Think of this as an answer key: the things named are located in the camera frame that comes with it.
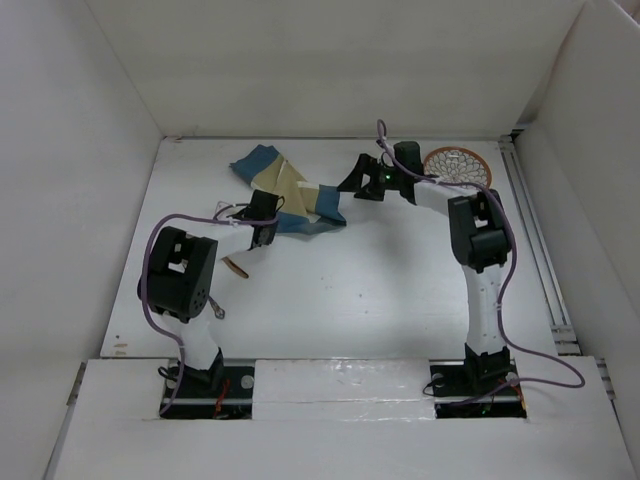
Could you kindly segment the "blue beige checked placemat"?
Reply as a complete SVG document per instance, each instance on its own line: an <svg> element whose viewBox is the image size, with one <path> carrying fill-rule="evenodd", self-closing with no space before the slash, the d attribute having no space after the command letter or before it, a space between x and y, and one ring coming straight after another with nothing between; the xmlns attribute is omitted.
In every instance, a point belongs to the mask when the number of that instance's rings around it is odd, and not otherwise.
<svg viewBox="0 0 640 480"><path fill-rule="evenodd" d="M254 190L284 198L278 212L281 234L317 235L347 225L339 211L337 188L310 183L273 146L256 146L230 168Z"/></svg>

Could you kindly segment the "floral plate with orange rim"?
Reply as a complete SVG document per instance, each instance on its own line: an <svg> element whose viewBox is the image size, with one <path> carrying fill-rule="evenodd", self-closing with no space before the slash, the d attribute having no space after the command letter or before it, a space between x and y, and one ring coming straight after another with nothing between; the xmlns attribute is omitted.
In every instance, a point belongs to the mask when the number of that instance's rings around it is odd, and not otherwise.
<svg viewBox="0 0 640 480"><path fill-rule="evenodd" d="M449 183L474 183L484 187L492 184L492 172L487 162L476 152L445 146L429 152L423 160L424 172Z"/></svg>

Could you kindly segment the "iridescent purple fork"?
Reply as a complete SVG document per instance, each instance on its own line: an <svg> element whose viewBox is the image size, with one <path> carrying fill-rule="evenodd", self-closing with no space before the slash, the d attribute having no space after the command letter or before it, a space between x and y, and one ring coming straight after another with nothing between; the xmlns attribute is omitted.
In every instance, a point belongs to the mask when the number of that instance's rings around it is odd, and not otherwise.
<svg viewBox="0 0 640 480"><path fill-rule="evenodd" d="M214 312L214 316L219 320L224 320L226 316L225 310L212 297L209 298L209 304Z"/></svg>

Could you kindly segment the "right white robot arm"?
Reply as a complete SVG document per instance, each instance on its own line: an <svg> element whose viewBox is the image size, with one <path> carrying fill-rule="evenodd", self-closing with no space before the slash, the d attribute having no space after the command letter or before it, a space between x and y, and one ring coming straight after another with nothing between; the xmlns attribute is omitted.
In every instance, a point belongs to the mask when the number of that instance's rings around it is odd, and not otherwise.
<svg viewBox="0 0 640 480"><path fill-rule="evenodd" d="M371 201L382 201L386 192L397 191L409 203L447 217L451 250L466 282L468 333L463 364L432 387L440 397L488 395L506 383L511 371L500 315L513 241L500 197L477 182L427 174L414 141L378 144L391 162L360 154L338 190Z"/></svg>

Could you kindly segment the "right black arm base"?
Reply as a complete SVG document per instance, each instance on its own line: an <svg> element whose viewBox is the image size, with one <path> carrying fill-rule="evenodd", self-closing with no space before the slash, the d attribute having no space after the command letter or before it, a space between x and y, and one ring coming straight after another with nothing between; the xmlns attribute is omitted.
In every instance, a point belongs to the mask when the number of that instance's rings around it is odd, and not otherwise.
<svg viewBox="0 0 640 480"><path fill-rule="evenodd" d="M506 373L475 381L461 362L433 362L422 394L434 401L435 418L494 419L527 417L521 388L512 385L515 366Z"/></svg>

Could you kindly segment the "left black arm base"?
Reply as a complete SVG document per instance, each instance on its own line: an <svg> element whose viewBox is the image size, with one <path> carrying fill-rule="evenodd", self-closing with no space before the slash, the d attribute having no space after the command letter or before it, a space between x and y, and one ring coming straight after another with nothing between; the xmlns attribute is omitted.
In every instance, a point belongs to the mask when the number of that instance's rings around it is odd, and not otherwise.
<svg viewBox="0 0 640 480"><path fill-rule="evenodd" d="M255 363L244 360L226 362L221 379L210 388L190 378L187 372L180 385L177 361L160 366L164 381L159 406L167 420L250 420L253 409Z"/></svg>

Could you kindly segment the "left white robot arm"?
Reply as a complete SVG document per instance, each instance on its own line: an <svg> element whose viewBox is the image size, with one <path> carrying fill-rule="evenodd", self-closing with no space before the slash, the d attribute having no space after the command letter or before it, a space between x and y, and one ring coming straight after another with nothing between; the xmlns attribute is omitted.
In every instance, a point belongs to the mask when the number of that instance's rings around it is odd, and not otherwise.
<svg viewBox="0 0 640 480"><path fill-rule="evenodd" d="M214 305L215 266L236 253L270 245L284 197L253 192L247 204L231 204L210 218L169 214L147 240L137 294L147 324L178 347L177 386L201 396L222 387L224 356L210 329L223 314Z"/></svg>

